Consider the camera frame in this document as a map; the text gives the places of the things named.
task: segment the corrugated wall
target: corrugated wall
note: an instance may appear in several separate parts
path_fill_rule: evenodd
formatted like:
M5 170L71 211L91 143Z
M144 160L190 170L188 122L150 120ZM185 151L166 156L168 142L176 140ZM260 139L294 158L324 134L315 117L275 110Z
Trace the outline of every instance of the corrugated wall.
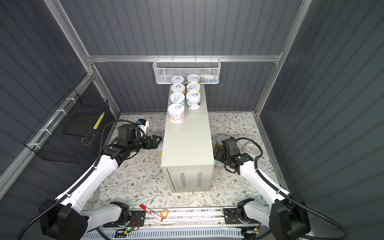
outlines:
M91 55L274 55L300 0L63 0Z
M0 174L86 71L42 0L0 1Z
M276 55L300 2L61 1L90 55ZM121 112L166 111L169 86L155 83L151 64L96 66ZM208 109L254 110L271 68L223 63L220 83L207 86Z
M169 84L152 63L95 63L121 112L166 112ZM274 63L222 63L219 84L205 84L208 111L255 110Z
M383 54L383 1L314 1L261 114L290 191L353 239L383 237Z
M94 84L90 84L84 96L100 97ZM110 112L106 113L104 123L113 121ZM80 163L52 162L34 157L15 183L0 200L1 239L13 240L21 228L38 214L39 205L45 199L53 200L70 187L95 161L100 144L101 131L89 146L92 149ZM23 239L51 239L41 234L40 222L36 222L26 232Z

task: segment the cabinet vent slot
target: cabinet vent slot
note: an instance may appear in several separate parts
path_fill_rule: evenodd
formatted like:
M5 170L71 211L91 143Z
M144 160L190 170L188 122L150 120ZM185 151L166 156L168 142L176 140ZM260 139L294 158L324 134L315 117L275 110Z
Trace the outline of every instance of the cabinet vent slot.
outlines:
M180 180L181 180L181 185L183 186L183 188L186 188L187 187L187 181L185 179L185 173L180 174Z
M203 184L203 172L197 174L197 187L201 187Z

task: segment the white clock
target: white clock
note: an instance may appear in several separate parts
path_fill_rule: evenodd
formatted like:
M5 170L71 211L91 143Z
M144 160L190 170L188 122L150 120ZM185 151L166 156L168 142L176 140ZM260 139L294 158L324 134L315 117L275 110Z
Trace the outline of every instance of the white clock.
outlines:
M244 144L243 152L248 153L249 156L251 156L252 158L255 158L260 155L260 149L254 143L251 142Z

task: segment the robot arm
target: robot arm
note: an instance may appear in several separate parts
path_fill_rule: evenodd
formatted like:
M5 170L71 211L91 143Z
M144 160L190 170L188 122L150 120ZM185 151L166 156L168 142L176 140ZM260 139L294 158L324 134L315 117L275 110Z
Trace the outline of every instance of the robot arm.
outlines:
M83 207L91 194L100 186L102 181L118 167L116 160L111 159L110 156L102 155L96 169L88 176L88 178L73 192L69 197L64 199L61 204L71 204L71 208L76 212L81 212ZM82 179L89 169L67 190L61 193L56 199L60 199L64 196L71 188L73 188Z
M95 162L71 187L57 196L55 201L47 199L40 205L42 234L57 240L77 240L85 232L105 223L117 221L117 225L124 225L129 222L131 219L129 207L124 203L111 202L111 205L106 207L88 211L83 211L83 207L102 181L124 160L133 157L130 157L132 152L155 149L161 142L161 137L145 135L148 121L139 119L137 124L130 123L118 128L118 137L113 140L116 144L104 147L97 165Z
M222 141L223 149L218 147L214 150L214 158L217 161L230 166L235 171L247 179L263 196L268 206L264 206L254 201L246 199L238 203L237 217L241 222L248 222L255 219L268 226L277 240L297 239L311 231L307 212L302 208L288 201L280 192L290 195L290 193L274 183L261 169L257 168L257 159L253 160L248 154L241 154L236 145L235 138L230 137Z

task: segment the can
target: can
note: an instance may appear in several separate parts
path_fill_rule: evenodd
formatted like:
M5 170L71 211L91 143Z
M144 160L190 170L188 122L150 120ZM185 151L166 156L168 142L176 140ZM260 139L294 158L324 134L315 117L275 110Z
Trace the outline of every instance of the can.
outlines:
M187 83L200 83L200 76L196 74L188 75Z
M182 93L185 94L185 86L184 84L173 84L170 88L172 93Z
M200 92L200 84L198 83L189 83L187 85L187 93L191 91Z
M159 145L157 146L157 148L156 148L156 152L157 152L157 154L159 154L160 156L163 154L163 141L161 141L161 142L159 143Z
M187 93L186 99L187 99L187 108L191 110L196 110L200 107L200 93L196 91L191 91Z
M219 135L219 136L217 136L217 138L216 138L216 147L224 149L223 148L223 144L221 143L221 141L223 141L225 139L228 139L228 138L229 137L227 137L226 135Z
M171 122L182 123L185 117L184 106L180 103L171 104L168 107L168 114Z
M174 76L170 81L172 84L184 84L184 78L182 76Z
M185 96L182 93L172 93L169 96L171 103L181 103L185 107Z

